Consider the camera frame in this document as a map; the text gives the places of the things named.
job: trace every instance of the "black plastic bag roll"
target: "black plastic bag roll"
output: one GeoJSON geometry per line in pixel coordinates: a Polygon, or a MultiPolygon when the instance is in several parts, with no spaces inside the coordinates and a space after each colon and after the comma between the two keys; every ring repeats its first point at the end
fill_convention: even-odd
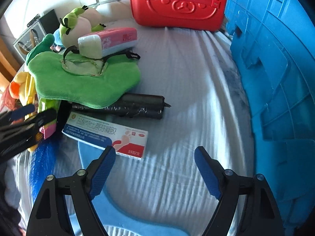
{"type": "Polygon", "coordinates": [[[103,109],[93,109],[78,103],[72,103],[72,108],[77,111],[151,119],[162,119],[165,107],[171,106],[164,102],[163,96],[133,93],[125,93],[114,104],[103,109]]]}

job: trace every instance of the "wall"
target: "wall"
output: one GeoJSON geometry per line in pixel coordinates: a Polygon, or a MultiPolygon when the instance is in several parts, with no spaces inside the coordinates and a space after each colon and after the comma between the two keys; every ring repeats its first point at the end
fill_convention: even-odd
{"type": "MultiPolygon", "coordinates": [[[[79,0],[13,0],[0,19],[0,35],[16,59],[22,63],[12,44],[26,30],[26,24],[38,13],[43,15],[55,9],[57,17],[63,18],[79,6],[81,6],[79,0]]],[[[132,17],[130,0],[102,4],[97,10],[103,15],[103,23],[132,17]]]]}

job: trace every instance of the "pink plastic package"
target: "pink plastic package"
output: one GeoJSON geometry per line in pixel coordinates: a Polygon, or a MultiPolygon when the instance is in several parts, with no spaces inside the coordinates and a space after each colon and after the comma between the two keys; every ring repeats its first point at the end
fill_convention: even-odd
{"type": "Polygon", "coordinates": [[[94,32],[78,39],[80,54],[94,59],[134,47],[136,43],[137,30],[127,27],[94,32]]]}

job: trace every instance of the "bed sheet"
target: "bed sheet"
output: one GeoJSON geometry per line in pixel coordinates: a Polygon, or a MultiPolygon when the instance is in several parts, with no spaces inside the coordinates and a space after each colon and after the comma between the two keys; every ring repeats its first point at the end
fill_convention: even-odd
{"type": "MultiPolygon", "coordinates": [[[[108,192],[117,205],[138,218],[199,236],[217,200],[207,191],[195,165],[194,149],[202,145],[224,168],[239,175],[253,174],[249,107],[231,57],[230,41],[220,32],[153,29],[139,26],[134,19],[107,24],[107,28],[113,27],[138,30],[139,42],[133,51],[141,56],[142,76],[131,92],[163,95],[172,107],[165,110],[162,120],[114,117],[115,123],[147,130],[149,137],[144,160],[117,156],[107,180],[108,192]]],[[[24,166],[16,164],[16,181],[25,195],[18,178],[27,178],[28,161],[24,159],[24,166]]],[[[55,174],[68,176],[79,168],[77,143],[64,137],[55,174]]],[[[31,210],[28,197],[22,197],[20,209],[26,226],[31,210]]],[[[230,235],[236,231],[241,209],[239,205],[230,235]]],[[[106,229],[109,235],[133,235],[122,229],[106,229]]]]}

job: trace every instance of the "blue plastic crate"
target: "blue plastic crate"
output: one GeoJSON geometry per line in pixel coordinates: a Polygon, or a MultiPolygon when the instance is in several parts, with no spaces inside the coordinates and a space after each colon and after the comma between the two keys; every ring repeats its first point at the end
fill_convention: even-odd
{"type": "Polygon", "coordinates": [[[256,173],[292,235],[315,203],[315,27],[298,0],[228,0],[225,15],[250,105],[256,173]]]}

